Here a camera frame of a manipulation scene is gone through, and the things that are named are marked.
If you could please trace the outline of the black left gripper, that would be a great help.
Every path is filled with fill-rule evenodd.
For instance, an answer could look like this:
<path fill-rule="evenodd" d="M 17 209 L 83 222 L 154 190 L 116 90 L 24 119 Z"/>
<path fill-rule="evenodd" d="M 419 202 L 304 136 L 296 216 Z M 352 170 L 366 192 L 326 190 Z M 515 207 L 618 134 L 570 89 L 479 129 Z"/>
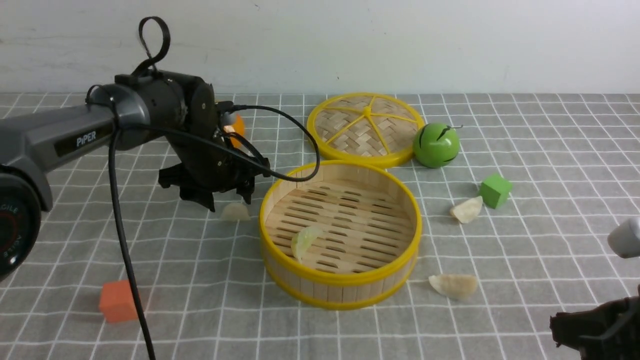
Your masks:
<path fill-rule="evenodd" d="M 163 189 L 179 188 L 179 197 L 215 212 L 213 193 L 236 189 L 246 205 L 251 205 L 255 176 L 260 171 L 240 161 L 242 151 L 234 148 L 220 124 L 213 87 L 194 80 L 186 88 L 187 116 L 180 126 L 182 135 L 166 135 L 178 155 L 179 164 L 158 171 Z"/>

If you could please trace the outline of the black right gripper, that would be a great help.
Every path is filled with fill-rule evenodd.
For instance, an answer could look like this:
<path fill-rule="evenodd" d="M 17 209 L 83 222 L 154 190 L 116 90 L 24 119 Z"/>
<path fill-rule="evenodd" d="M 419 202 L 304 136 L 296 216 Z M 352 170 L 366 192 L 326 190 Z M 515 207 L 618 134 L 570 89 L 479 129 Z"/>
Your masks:
<path fill-rule="evenodd" d="M 550 317 L 556 347 L 576 350 L 581 360 L 640 358 L 640 298 L 612 300 L 594 309 Z"/>

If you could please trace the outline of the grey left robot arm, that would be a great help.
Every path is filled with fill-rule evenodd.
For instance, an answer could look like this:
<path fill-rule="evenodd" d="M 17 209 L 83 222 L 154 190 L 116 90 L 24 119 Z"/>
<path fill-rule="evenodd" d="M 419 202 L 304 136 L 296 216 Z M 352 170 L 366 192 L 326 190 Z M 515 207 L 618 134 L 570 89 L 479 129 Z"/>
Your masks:
<path fill-rule="evenodd" d="M 235 148 L 226 138 L 213 87 L 202 78 L 172 71 L 150 72 L 94 90 L 85 104 L 34 112 L 1 121 L 1 278 L 30 254 L 43 212 L 53 207 L 47 174 L 109 145 L 116 125 L 125 126 L 115 143 L 129 151 L 154 141 L 164 130 L 179 164 L 158 172 L 164 189 L 214 211 L 214 193 L 236 191 L 246 203 L 261 171 L 269 166 Z"/>

